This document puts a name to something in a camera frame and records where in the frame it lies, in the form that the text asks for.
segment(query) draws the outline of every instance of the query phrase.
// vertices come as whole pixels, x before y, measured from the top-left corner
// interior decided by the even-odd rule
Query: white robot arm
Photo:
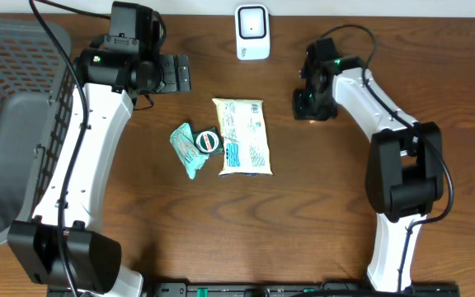
[[[35,283],[63,292],[70,279],[72,290],[93,296],[139,297],[143,277],[120,264],[118,242],[100,235],[104,191],[116,145],[139,95],[150,100],[149,94],[189,92],[190,64],[185,55],[159,54],[166,27],[149,7],[113,3],[109,35],[99,37],[74,63],[75,78],[83,88],[74,89],[70,115],[62,115],[70,120],[48,190],[30,222],[12,223],[7,241]],[[88,115],[87,129],[78,142],[84,113]],[[78,155],[69,171],[74,152]],[[68,187],[61,203],[65,182]],[[63,226],[59,225],[59,212]]]
[[[368,140],[371,141],[373,134],[383,130],[399,131],[406,127],[393,118],[378,104],[368,89],[362,83],[362,68],[351,68],[333,78],[332,94],[339,106],[346,109],[359,127],[364,131]],[[414,125],[417,120],[406,114],[393,103],[392,99],[384,93],[374,81],[370,70],[366,70],[366,78],[373,90],[379,95],[387,106],[408,123]],[[374,253],[368,266],[367,277],[373,288],[381,292],[396,292],[398,287],[398,268],[401,265],[402,250],[407,236],[407,228],[412,221],[425,219],[426,215],[413,214],[400,218],[397,222],[391,222],[385,214],[377,214],[377,233],[375,237]],[[416,245],[417,235],[421,226],[413,229],[407,249],[407,257],[402,273],[401,290],[412,283],[410,278],[410,266]]]
[[[412,283],[410,267],[421,226],[413,227],[409,238],[407,230],[413,222],[426,219],[432,203],[441,197],[442,171],[426,144],[376,101],[363,83],[364,68],[357,57],[341,57],[331,39],[317,40],[308,47],[300,72],[307,83],[305,90],[294,92],[294,116],[297,120],[327,120],[335,118],[337,107],[342,106],[370,141],[366,192],[377,211],[377,232],[366,276],[374,290],[398,292]],[[440,152],[440,132],[435,124],[419,124],[397,107],[368,69],[365,79],[383,104],[421,130]],[[415,165],[402,166],[401,157],[407,155],[417,157]]]

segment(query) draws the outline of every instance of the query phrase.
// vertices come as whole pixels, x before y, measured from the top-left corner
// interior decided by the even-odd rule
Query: plastic bag
[[[225,152],[223,171],[250,175],[270,174],[270,152],[267,144],[262,100],[214,98]]]

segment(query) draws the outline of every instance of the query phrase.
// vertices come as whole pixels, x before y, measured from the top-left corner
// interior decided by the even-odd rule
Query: small white box
[[[266,59],[270,53],[269,11],[261,4],[236,8],[237,57],[241,60]]]

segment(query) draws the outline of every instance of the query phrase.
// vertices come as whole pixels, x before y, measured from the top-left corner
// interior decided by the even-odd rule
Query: wood grain
[[[73,56],[108,31],[104,20],[45,18],[71,35]],[[359,23],[380,39],[371,67],[379,85],[406,112],[440,126],[454,177],[454,211],[423,227],[412,278],[455,281],[462,296],[475,296],[475,19],[273,16],[270,57],[256,62],[236,58],[230,16],[164,21],[163,52],[188,54],[193,89],[155,96],[155,107],[134,113],[120,139],[103,233],[122,244],[124,264],[194,282],[364,274],[375,230],[364,193],[369,144],[344,111],[336,120],[310,124],[293,120],[290,104],[292,91],[303,86],[298,70],[306,46],[333,26]],[[370,48],[356,31],[338,33],[336,42],[345,53],[365,55]],[[169,136],[186,120],[195,130],[217,125],[212,97],[265,101],[273,177],[219,178],[219,156],[188,179]],[[0,247],[0,296],[44,293],[9,248]]]

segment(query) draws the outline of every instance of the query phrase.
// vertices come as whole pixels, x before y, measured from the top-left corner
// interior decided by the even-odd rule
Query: mesh basket
[[[67,32],[49,24],[70,52]],[[35,21],[0,20],[0,244],[45,193],[71,116],[73,81]]]

